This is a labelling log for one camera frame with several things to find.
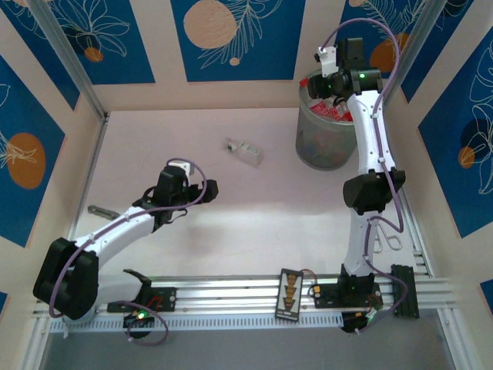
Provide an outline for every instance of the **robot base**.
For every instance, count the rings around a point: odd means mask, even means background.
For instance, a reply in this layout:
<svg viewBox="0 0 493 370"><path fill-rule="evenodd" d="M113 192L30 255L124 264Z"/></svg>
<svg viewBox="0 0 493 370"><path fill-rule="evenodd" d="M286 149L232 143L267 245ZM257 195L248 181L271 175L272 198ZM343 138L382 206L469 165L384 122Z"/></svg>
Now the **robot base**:
<svg viewBox="0 0 493 370"><path fill-rule="evenodd" d="M354 308L354 311L379 310L382 307L380 286L374 283L369 294L341 295L338 284L320 284L320 297L315 298L315 308Z"/></svg>
<svg viewBox="0 0 493 370"><path fill-rule="evenodd" d="M349 275L342 265L336 284L320 284L320 297L315 296L315 308L354 308L379 310L382 307L380 286L375 275Z"/></svg>

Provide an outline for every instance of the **white robotic arm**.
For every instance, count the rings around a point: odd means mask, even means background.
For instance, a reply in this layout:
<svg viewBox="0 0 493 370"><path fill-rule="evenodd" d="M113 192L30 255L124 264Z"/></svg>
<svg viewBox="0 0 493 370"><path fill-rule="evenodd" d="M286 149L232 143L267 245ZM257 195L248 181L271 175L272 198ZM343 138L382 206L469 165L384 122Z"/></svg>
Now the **white robotic arm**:
<svg viewBox="0 0 493 370"><path fill-rule="evenodd" d="M150 280L132 270L119 275L99 275L99 270L123 249L162 225L170 224L174 210L181 206L209 203L218 194L215 180L189 186L193 168L188 163L168 163L155 187L133 203L122 216L101 229L74 241L55 240L49 248L33 293L72 320L84 317L98 304L130 301L147 305L152 298ZM66 270L69 259L76 255ZM63 275L61 284L57 284Z"/></svg>
<svg viewBox="0 0 493 370"><path fill-rule="evenodd" d="M327 301L334 305L325 308L364 307L375 286L372 259L376 226L392 200L386 169L396 191L404 184L405 174L397 171L388 147L381 73L367 67L363 40L345 39L337 48L319 48L315 59L322 73L309 79L308 93L313 99L334 95L344 99L353 117L359 153L358 176L344 184L344 201L351 215L349 248L338 282L328 294Z"/></svg>

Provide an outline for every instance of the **white leaf illustration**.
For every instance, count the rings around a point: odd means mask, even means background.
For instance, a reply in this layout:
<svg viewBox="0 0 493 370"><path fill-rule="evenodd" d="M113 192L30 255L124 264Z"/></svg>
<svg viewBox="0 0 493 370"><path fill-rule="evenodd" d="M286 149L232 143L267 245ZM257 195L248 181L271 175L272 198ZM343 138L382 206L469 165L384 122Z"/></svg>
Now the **white leaf illustration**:
<svg viewBox="0 0 493 370"><path fill-rule="evenodd" d="M481 59L479 60L476 73L478 76L485 81L489 86L493 85L493 57L490 51L487 49L483 52Z"/></svg>
<svg viewBox="0 0 493 370"><path fill-rule="evenodd" d="M121 36L130 30L130 24L120 21L118 18L104 16L94 26L93 31L101 35Z"/></svg>
<svg viewBox="0 0 493 370"><path fill-rule="evenodd" d="M488 94L485 94L485 88L489 90ZM469 99L473 103L488 103L493 99L493 85L488 85L476 75L472 80Z"/></svg>
<svg viewBox="0 0 493 370"><path fill-rule="evenodd" d="M93 22L99 21L101 17L104 17L108 12L108 6L106 5L105 0L93 0L93 1L84 1L84 8Z"/></svg>
<svg viewBox="0 0 493 370"><path fill-rule="evenodd" d="M401 12L401 19L405 25L410 25L413 22L413 12L411 10L411 4L407 4L404 10Z"/></svg>
<svg viewBox="0 0 493 370"><path fill-rule="evenodd" d="M92 35L89 33L79 33L76 37L75 40L77 41L77 44L79 44L79 47L82 50L85 50L86 48L93 48L94 45L92 44Z"/></svg>
<svg viewBox="0 0 493 370"><path fill-rule="evenodd" d="M444 30L444 26L445 26L445 17L443 16L443 12L442 14L437 18L437 20L435 21L434 25L437 26L437 28L440 30L440 31L443 31Z"/></svg>
<svg viewBox="0 0 493 370"><path fill-rule="evenodd" d="M3 106L8 98L8 91L10 90L10 85L5 83L0 84L0 106Z"/></svg>
<svg viewBox="0 0 493 370"><path fill-rule="evenodd" d="M29 8L21 6L13 0L2 0L2 2L5 4L7 9L17 18L22 27L30 32L33 32L40 39L46 39L45 34L39 28L39 25L29 11Z"/></svg>
<svg viewBox="0 0 493 370"><path fill-rule="evenodd" d="M479 193L490 194L493 191L493 157L491 152L479 165Z"/></svg>
<svg viewBox="0 0 493 370"><path fill-rule="evenodd" d="M450 2L449 0L444 7L443 13L447 17L460 17L462 14L464 14L465 9L468 7L470 1L471 0L463 0L461 3L456 4L456 2Z"/></svg>
<svg viewBox="0 0 493 370"><path fill-rule="evenodd" d="M380 23L386 25L389 29L391 29L392 33L398 33L395 32L392 25L395 22L400 22L401 17L397 16L397 11L395 10L393 1L367 0L363 3L361 8L367 11L368 18L374 19L375 21L379 21ZM382 37L387 39L387 33L385 33L381 27L377 27L376 25L372 26L375 27L380 34L382 34Z"/></svg>
<svg viewBox="0 0 493 370"><path fill-rule="evenodd" d="M85 17L86 11L78 2L68 2L70 8L76 16L76 24L83 29L89 29L89 22Z"/></svg>
<svg viewBox="0 0 493 370"><path fill-rule="evenodd" d="M250 48L255 46L255 41L263 37L260 20L272 15L281 5L283 0L276 0L271 9L266 4L273 0L226 0L224 5L233 14L236 21L236 34L230 42L216 49L203 49L199 59L205 59L201 69L215 62L224 64L232 58L241 60Z"/></svg>
<svg viewBox="0 0 493 370"><path fill-rule="evenodd" d="M100 35L101 46L110 52L117 52L121 56L126 56L126 47L117 37L111 35Z"/></svg>

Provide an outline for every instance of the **white wall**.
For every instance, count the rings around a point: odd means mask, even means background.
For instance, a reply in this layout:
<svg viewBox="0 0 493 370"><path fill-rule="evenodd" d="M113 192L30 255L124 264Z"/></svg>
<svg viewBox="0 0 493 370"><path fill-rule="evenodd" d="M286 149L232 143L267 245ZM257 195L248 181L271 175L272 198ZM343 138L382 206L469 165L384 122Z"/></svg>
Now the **white wall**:
<svg viewBox="0 0 493 370"><path fill-rule="evenodd" d="M318 68L314 51L339 24L345 0L306 1L293 81L193 83L186 81L170 1L131 3L156 84L97 86L110 111L297 106L298 82Z"/></svg>
<svg viewBox="0 0 493 370"><path fill-rule="evenodd" d="M450 277L456 284L485 368L491 368L493 361L493 318L479 283L493 278L493 224L460 238L418 126L492 26L491 0L475 0L411 103L406 104L398 93L386 109L392 148L399 167L406 171L405 189L431 259L439 276Z"/></svg>
<svg viewBox="0 0 493 370"><path fill-rule="evenodd" d="M0 321L0 368L9 369L23 355L22 328L32 316L32 287L46 251L54 239L66 235L75 216L99 124L84 99L76 112L69 108L2 12L0 35L0 55L65 132L28 246L22 248L0 237L0 291L8 293Z"/></svg>

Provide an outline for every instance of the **cylindrical container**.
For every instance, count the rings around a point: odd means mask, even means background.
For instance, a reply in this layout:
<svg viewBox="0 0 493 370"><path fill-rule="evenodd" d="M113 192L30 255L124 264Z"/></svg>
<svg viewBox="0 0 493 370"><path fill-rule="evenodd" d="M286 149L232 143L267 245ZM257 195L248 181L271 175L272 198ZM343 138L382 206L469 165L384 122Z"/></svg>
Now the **cylindrical container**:
<svg viewBox="0 0 493 370"><path fill-rule="evenodd" d="M307 76L320 74L316 71ZM299 158L316 170L335 170L342 167L356 148L353 122L336 121L313 112L307 87L300 86L300 111L296 135Z"/></svg>

